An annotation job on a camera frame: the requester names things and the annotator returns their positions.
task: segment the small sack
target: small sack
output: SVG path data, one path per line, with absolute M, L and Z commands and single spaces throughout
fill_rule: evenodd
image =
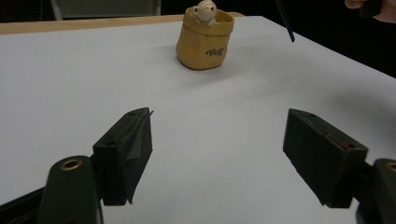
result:
M 218 67 L 224 61 L 233 17 L 218 9 L 215 18 L 216 22 L 208 26 L 207 22 L 197 22 L 193 8 L 187 8 L 176 45 L 177 57 L 185 66 L 203 70 Z

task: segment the hand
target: hand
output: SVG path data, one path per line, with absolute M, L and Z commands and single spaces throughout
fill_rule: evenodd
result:
M 355 9 L 364 5 L 366 0 L 345 0 L 346 7 Z M 378 21 L 396 23 L 396 0 L 382 0 L 381 13 L 374 16 Z

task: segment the brown bag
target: brown bag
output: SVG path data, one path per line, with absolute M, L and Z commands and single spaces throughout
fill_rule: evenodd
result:
M 227 54 L 227 45 L 233 31 L 233 17 L 219 10 L 216 22 L 197 22 L 193 8 L 189 7 L 183 17 L 176 52 L 178 59 L 191 69 L 218 67 Z

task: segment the white table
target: white table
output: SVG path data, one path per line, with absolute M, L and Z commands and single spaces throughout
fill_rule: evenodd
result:
M 236 18 L 223 65 L 177 60 L 181 22 L 0 35 L 0 204 L 45 185 L 53 163 L 92 154 L 148 106 L 154 151 L 134 205 L 105 223 L 356 223 L 322 207 L 282 151 L 289 108 L 396 158 L 396 80 L 262 17 Z

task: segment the wooden table edge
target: wooden table edge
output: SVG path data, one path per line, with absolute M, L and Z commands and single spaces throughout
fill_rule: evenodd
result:
M 228 12 L 233 17 L 243 17 L 238 12 Z M 117 26 L 133 26 L 162 22 L 182 21 L 183 15 L 164 15 L 150 17 L 128 17 L 75 21 L 28 21 L 0 23 L 0 35 L 27 34 L 66 30 L 80 30 Z

